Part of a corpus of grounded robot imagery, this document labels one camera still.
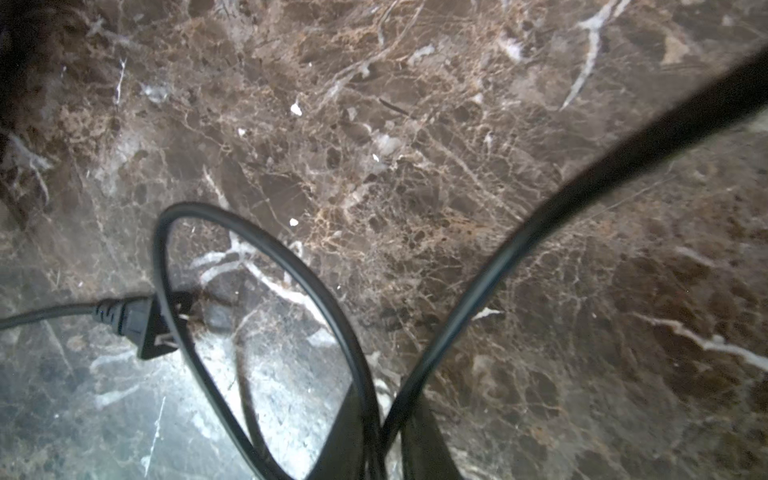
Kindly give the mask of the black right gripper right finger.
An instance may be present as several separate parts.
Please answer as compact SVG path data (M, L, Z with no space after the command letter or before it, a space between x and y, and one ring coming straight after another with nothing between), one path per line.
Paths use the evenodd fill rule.
M401 429L401 453L405 480L462 479L423 395Z

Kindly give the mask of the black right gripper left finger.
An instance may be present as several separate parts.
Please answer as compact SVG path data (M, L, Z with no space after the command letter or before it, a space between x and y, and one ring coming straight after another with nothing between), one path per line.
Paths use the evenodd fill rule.
M364 430L354 386L350 386L329 436L307 478L309 480L364 479Z

